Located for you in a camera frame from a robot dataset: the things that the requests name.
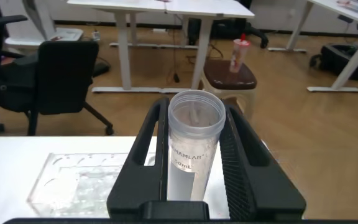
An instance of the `office chair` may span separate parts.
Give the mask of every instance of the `office chair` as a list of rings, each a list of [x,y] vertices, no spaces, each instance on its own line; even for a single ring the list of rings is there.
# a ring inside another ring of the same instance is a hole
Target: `office chair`
[[[250,9],[252,0],[238,0],[244,7]],[[201,20],[189,19],[188,23],[188,41],[189,45],[195,45],[200,33]],[[260,48],[264,49],[269,44],[269,39],[260,30],[252,27],[247,19],[221,19],[212,24],[211,39],[238,39],[241,34],[255,35],[260,38]]]
[[[47,41],[30,57],[2,51],[4,26],[25,20],[24,16],[0,17],[0,64],[1,56],[16,58],[0,66],[0,107],[23,112],[29,119],[29,136],[35,135],[39,113],[78,113],[83,108],[106,125],[106,135],[113,135],[112,124],[85,101],[99,45]]]

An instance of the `white desk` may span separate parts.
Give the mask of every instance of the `white desk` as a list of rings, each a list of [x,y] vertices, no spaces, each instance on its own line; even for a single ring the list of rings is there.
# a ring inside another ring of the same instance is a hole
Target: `white desk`
[[[158,93],[178,93],[184,88],[146,88],[131,85],[131,71],[128,57],[128,41],[126,31],[126,14],[131,15],[131,36],[132,45],[136,42],[136,21],[135,14],[138,12],[163,12],[166,14],[183,14],[183,30],[187,30],[189,17],[200,18],[202,20],[200,30],[200,40],[196,66],[193,72],[192,89],[198,88],[200,76],[204,67],[205,58],[209,44],[209,34],[214,19],[224,19],[230,17],[253,18],[255,15],[234,0],[173,0],[172,2],[162,2],[157,0],[68,0],[68,4],[77,6],[92,7],[99,10],[113,12],[118,28],[118,47],[121,64],[122,87],[95,87],[93,92],[158,92]]]
[[[0,224],[36,217],[26,200],[42,167],[54,153],[127,153],[135,137],[0,137]],[[155,152],[156,137],[149,152]],[[213,218],[228,218],[219,147],[204,198]]]
[[[276,47],[269,47],[268,49],[270,51],[292,51],[292,52],[305,52],[305,49],[295,49],[295,44],[298,40],[299,33],[303,27],[303,24],[305,23],[311,8],[313,7],[313,4],[324,7],[326,9],[329,9],[331,11],[334,11],[338,14],[341,14],[343,16],[349,17],[351,19],[354,19],[358,22],[358,12],[355,12],[353,10],[347,9],[345,7],[340,6],[337,3],[337,0],[307,0],[305,8],[303,9],[303,14],[301,16],[301,19],[295,28],[295,30],[292,33],[292,36],[290,38],[290,41],[287,44],[286,48],[276,48]],[[343,87],[344,84],[347,82],[349,77],[352,75],[354,70],[358,66],[358,50],[353,55],[349,63],[347,63],[344,70],[341,72],[341,74],[338,76],[336,81],[331,87],[308,87],[308,90],[311,92],[314,91],[345,91],[345,92],[358,92],[358,88],[352,88],[352,87]]]

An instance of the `acrylic tray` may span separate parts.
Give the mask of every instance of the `acrylic tray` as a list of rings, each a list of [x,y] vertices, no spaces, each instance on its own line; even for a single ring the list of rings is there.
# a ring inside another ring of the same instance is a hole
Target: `acrylic tray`
[[[108,217],[106,200],[127,156],[49,154],[27,201],[40,217]]]

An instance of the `clear plastic tube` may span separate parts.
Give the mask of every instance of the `clear plastic tube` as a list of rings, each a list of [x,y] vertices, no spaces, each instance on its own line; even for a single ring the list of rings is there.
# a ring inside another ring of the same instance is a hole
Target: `clear plastic tube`
[[[203,200],[226,111],[223,102],[199,90],[175,95],[168,108],[169,200]]]

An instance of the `black office chair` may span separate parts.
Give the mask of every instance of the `black office chair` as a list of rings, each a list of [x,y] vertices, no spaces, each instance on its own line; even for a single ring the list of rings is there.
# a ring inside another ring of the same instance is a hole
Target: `black office chair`
[[[24,16],[0,17],[0,63],[1,56],[17,58],[0,66],[0,107],[23,112],[29,119],[29,136],[35,135],[39,113],[77,113],[83,108],[106,125],[106,135],[112,135],[112,124],[85,101],[99,45],[47,41],[31,57],[2,51],[4,26],[24,20]]]

